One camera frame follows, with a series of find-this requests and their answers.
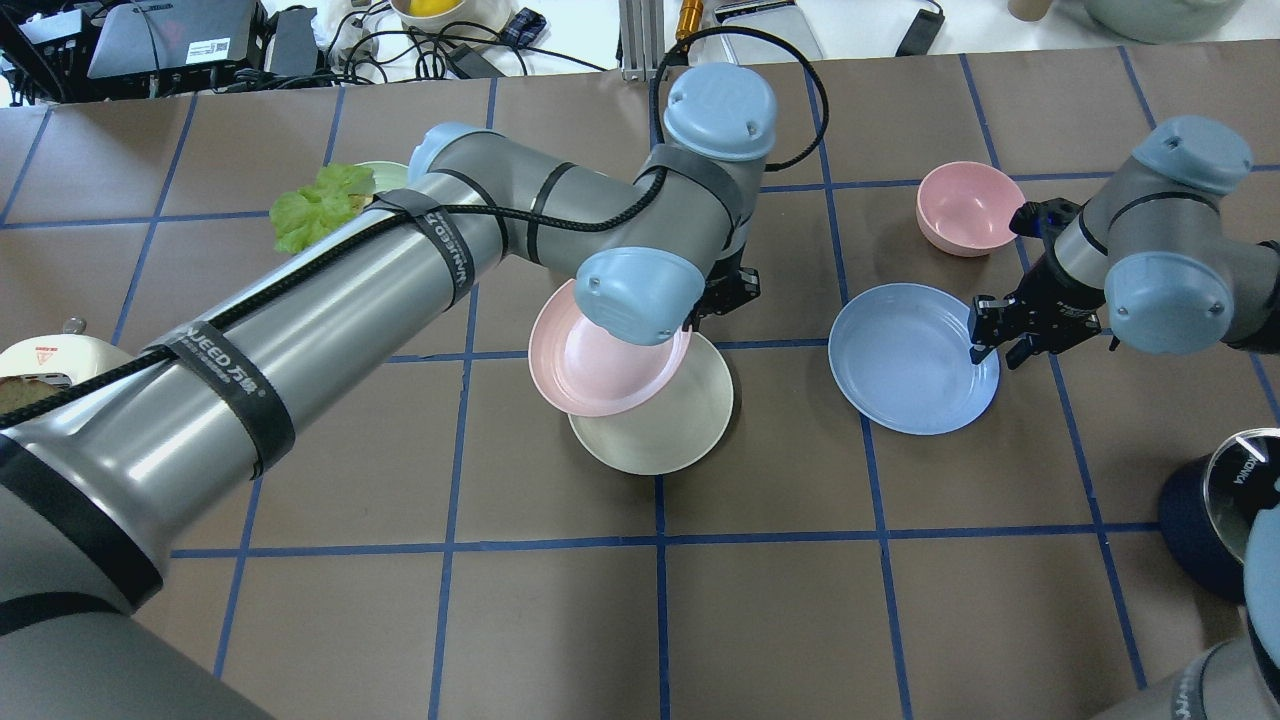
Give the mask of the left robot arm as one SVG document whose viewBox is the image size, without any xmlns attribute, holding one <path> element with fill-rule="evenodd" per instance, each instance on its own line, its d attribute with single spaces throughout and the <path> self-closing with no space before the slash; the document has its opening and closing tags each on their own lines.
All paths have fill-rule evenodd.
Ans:
<svg viewBox="0 0 1280 720">
<path fill-rule="evenodd" d="M 689 69 L 632 182 L 435 126 L 404 188 L 129 363 L 5 414 L 3 716 L 265 717 L 134 620 L 175 541 L 506 258 L 572 277 L 623 345 L 680 341 L 735 286 L 777 114 L 756 72 Z"/>
</svg>

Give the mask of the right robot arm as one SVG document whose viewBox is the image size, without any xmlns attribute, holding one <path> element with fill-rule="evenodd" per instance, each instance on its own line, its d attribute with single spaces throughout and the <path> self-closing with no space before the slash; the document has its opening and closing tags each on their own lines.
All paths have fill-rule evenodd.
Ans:
<svg viewBox="0 0 1280 720">
<path fill-rule="evenodd" d="M 1172 117 L 1138 143 L 1083 204 L 1027 202 L 1009 222 L 1043 240 L 1041 259 L 1004 297 L 972 300 L 973 363 L 1057 355 L 1110 328 L 1114 343 L 1152 355 L 1213 345 L 1277 352 L 1277 242 L 1222 232 L 1221 204 L 1251 173 L 1247 141 L 1225 124 Z M 1105 309 L 1106 322 L 1097 311 Z M 1170 475 L 1166 537 L 1212 585 L 1229 582 L 1243 635 L 1103 711 L 1106 719 L 1277 716 L 1277 429 L 1229 436 Z"/>
</svg>

